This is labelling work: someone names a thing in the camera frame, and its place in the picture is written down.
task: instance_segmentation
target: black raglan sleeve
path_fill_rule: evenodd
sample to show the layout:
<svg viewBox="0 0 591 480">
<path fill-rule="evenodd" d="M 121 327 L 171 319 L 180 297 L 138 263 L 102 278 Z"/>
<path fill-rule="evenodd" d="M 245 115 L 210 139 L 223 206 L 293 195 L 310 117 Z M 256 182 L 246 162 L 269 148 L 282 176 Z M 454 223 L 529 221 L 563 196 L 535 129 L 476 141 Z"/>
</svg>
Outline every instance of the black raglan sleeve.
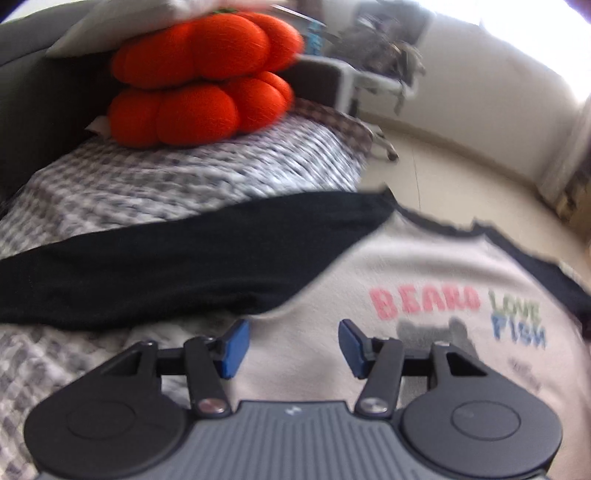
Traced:
<svg viewBox="0 0 591 480">
<path fill-rule="evenodd" d="M 265 312 L 395 207 L 389 191 L 300 193 L 45 245 L 0 261 L 0 322 L 100 330 Z"/>
<path fill-rule="evenodd" d="M 527 270 L 583 326 L 583 336 L 591 340 L 591 296 L 555 263 L 528 255 L 494 228 L 485 227 L 487 236 Z"/>
</svg>

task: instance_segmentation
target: white wall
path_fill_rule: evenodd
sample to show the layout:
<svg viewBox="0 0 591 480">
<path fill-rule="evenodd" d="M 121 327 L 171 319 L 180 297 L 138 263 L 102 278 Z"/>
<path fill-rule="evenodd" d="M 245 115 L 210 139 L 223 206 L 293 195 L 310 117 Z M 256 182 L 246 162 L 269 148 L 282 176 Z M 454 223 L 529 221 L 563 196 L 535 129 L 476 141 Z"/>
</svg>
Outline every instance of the white wall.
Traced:
<svg viewBox="0 0 591 480">
<path fill-rule="evenodd" d="M 350 24 L 355 0 L 324 1 L 331 31 Z M 448 138 L 539 180 L 580 108 L 565 81 L 479 26 L 444 15 L 435 17 L 419 48 L 427 76 L 400 117 L 385 96 L 364 94 L 361 109 Z"/>
</svg>

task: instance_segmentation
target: tiled floor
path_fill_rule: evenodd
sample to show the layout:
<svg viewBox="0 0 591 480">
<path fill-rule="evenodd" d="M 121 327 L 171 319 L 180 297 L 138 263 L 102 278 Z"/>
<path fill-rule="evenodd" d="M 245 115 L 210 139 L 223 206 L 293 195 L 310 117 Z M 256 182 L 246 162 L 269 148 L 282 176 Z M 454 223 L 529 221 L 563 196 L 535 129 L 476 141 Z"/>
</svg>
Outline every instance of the tiled floor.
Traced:
<svg viewBox="0 0 591 480">
<path fill-rule="evenodd" d="M 523 250 L 562 260 L 591 286 L 591 262 L 583 242 L 527 187 L 474 161 L 394 131 L 384 131 L 400 160 L 370 160 L 361 189 L 386 183 L 398 201 L 422 214 L 469 226 L 473 219 L 494 224 Z"/>
</svg>

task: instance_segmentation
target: curtain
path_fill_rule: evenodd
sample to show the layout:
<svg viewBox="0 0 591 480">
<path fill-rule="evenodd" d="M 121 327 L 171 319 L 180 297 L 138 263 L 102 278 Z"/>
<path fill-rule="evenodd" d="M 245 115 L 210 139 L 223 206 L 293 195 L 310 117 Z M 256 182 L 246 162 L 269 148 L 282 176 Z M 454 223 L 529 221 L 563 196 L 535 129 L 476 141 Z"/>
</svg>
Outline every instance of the curtain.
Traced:
<svg viewBox="0 0 591 480">
<path fill-rule="evenodd" d="M 558 157 L 538 184 L 540 194 L 552 207 L 557 207 L 568 196 L 566 189 L 575 174 L 580 170 L 588 170 L 586 164 L 591 163 L 591 158 L 588 158 L 590 145 L 591 97 L 587 98 Z"/>
</svg>

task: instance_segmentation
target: orange plush toy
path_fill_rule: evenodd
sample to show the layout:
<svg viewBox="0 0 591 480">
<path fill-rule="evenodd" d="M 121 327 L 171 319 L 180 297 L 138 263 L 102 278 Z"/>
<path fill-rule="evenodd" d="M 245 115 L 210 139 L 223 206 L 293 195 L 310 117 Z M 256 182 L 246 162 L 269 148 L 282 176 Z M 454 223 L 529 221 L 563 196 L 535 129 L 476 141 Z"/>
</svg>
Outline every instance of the orange plush toy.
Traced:
<svg viewBox="0 0 591 480">
<path fill-rule="evenodd" d="M 128 40 L 113 75 L 131 88 L 109 107 L 113 138 L 126 147 L 202 145 L 267 127 L 293 102 L 271 73 L 295 61 L 303 40 L 259 13 L 220 13 Z"/>
</svg>

